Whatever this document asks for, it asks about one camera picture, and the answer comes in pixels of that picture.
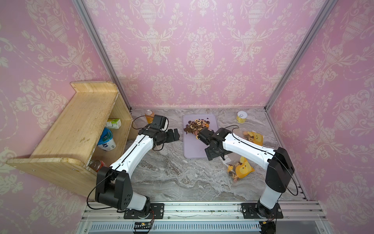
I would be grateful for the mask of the ziploc bag with yellow chick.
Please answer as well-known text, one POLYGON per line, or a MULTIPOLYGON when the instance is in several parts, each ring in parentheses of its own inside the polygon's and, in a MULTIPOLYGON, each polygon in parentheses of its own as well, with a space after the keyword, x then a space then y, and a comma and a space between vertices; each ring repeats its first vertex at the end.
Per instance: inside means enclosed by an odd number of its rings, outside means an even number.
POLYGON ((223 163, 227 166, 227 173, 234 182, 238 182, 249 174, 255 172, 255 169, 243 156, 225 156, 223 163))

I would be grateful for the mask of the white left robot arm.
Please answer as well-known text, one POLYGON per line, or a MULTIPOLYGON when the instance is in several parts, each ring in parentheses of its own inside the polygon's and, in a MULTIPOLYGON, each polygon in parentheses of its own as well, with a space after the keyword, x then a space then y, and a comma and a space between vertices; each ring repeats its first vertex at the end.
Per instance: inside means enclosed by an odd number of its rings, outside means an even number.
POLYGON ((155 115, 150 124, 139 129, 138 136, 127 151, 109 167, 99 169, 96 176, 94 200, 119 211, 151 211, 151 200, 133 191, 131 176, 143 157, 156 146, 178 141, 177 129, 168 128, 165 116, 155 115))

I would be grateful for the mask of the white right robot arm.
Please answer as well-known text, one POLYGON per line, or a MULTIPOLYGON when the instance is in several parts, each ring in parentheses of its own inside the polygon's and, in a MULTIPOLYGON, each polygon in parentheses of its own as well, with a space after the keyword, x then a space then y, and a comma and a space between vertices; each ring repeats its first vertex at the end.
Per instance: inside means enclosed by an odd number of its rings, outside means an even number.
POLYGON ((283 193, 286 192, 290 181, 294 181, 295 168, 288 152, 266 148, 245 140, 226 128, 216 132, 204 128, 198 139, 208 147, 205 149, 208 160, 236 153, 266 170, 266 188, 258 200, 258 212, 270 213, 283 193))

